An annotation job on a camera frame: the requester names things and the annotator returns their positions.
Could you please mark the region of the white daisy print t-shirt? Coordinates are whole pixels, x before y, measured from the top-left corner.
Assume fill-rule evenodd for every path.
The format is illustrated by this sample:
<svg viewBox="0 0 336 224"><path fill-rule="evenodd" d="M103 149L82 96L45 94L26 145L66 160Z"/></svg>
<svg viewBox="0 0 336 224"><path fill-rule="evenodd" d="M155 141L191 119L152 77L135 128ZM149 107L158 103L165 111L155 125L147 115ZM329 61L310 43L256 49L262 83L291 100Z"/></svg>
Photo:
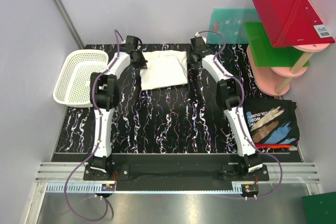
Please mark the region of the white daisy print t-shirt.
<svg viewBox="0 0 336 224"><path fill-rule="evenodd" d="M145 52L146 69L140 70L141 89L154 90L188 83L186 51Z"/></svg>

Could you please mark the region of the black printed t-shirt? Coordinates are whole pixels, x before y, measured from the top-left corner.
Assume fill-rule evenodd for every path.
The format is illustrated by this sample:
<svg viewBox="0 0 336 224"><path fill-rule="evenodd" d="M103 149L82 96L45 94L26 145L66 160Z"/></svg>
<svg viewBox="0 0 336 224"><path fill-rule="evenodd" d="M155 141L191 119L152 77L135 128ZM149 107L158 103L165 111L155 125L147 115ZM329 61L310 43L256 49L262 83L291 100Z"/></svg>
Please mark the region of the black printed t-shirt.
<svg viewBox="0 0 336 224"><path fill-rule="evenodd" d="M255 145L296 146L300 139L296 108L291 100L246 98L243 109Z"/></svg>

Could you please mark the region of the red t-shirt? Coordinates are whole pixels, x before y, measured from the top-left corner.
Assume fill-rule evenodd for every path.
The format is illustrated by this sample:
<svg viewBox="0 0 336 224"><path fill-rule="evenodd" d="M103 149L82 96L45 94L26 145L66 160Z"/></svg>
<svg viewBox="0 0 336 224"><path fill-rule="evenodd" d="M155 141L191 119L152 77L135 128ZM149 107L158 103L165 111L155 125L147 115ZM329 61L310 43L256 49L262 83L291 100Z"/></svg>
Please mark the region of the red t-shirt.
<svg viewBox="0 0 336 224"><path fill-rule="evenodd" d="M258 149L262 148L272 148L272 149L280 149L280 148L291 148L292 145L287 144L255 144Z"/></svg>

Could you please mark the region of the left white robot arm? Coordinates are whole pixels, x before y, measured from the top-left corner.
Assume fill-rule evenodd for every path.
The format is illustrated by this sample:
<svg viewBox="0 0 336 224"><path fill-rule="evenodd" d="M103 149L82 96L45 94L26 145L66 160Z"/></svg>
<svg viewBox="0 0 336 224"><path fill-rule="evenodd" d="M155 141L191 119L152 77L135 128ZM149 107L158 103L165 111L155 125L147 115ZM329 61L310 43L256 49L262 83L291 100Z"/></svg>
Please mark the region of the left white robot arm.
<svg viewBox="0 0 336 224"><path fill-rule="evenodd" d="M87 173L113 173L111 124L112 116L119 104L120 92L118 79L123 71L132 66L146 69L147 60L140 51L142 40L128 35L122 44L117 45L117 53L102 72L90 76L90 102L95 113L95 133L92 154L87 160Z"/></svg>

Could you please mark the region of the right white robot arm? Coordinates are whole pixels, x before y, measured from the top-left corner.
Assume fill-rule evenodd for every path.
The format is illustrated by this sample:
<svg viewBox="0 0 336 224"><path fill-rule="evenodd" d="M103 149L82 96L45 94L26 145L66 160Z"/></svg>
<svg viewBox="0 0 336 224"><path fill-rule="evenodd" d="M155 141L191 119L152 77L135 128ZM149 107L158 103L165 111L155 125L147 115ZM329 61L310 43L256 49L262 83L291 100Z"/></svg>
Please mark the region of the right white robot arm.
<svg viewBox="0 0 336 224"><path fill-rule="evenodd" d="M203 67L216 81L216 104L227 117L237 144L237 173L247 176L260 170L263 163L245 122L245 95L241 81L221 65L215 53L207 46L205 38L200 35L191 38L187 61Z"/></svg>

